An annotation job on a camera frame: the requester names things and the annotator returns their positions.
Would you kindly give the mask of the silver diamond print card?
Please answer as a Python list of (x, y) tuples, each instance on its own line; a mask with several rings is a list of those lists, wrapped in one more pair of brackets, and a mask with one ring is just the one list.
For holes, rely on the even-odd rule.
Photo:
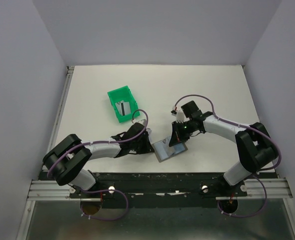
[(171, 148), (171, 146), (170, 146), (170, 140), (171, 140), (171, 136), (168, 136), (168, 137), (164, 138), (163, 140), (160, 141), (161, 146), (164, 149), (170, 149)]

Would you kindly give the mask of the grey card holder wallet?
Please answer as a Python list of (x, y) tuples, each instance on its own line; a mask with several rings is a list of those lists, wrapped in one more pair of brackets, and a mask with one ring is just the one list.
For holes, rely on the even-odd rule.
[(159, 163), (162, 163), (188, 150), (184, 143), (179, 143), (171, 148), (164, 149), (161, 146), (161, 140), (153, 143), (152, 147), (154, 148), (154, 154)]

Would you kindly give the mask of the green plastic bin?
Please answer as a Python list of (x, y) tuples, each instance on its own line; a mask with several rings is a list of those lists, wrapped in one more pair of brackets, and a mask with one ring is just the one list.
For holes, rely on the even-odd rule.
[(127, 85), (111, 90), (107, 95), (119, 123), (131, 121), (140, 115), (138, 104)]

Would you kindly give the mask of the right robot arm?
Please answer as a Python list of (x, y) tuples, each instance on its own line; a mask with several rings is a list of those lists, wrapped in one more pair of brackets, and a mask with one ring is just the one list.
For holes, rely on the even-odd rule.
[(259, 122), (252, 125), (233, 123), (212, 111), (202, 112), (193, 100), (182, 105), (181, 110), (174, 106), (171, 114), (175, 121), (172, 122), (170, 147), (185, 143), (196, 131), (215, 134), (236, 144), (239, 160), (217, 184), (218, 192), (223, 196), (229, 196), (237, 184), (279, 157), (277, 147)]

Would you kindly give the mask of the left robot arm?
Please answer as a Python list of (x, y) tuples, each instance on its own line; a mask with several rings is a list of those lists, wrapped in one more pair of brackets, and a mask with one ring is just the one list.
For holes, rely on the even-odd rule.
[(48, 169), (47, 178), (54, 179), (59, 186), (78, 187), (86, 197), (94, 197), (99, 186), (92, 172), (84, 169), (85, 164), (101, 158), (153, 153), (150, 143), (152, 130), (145, 127), (145, 123), (140, 120), (127, 131), (111, 136), (108, 141), (88, 145), (76, 134), (68, 135), (43, 157), (43, 165)]

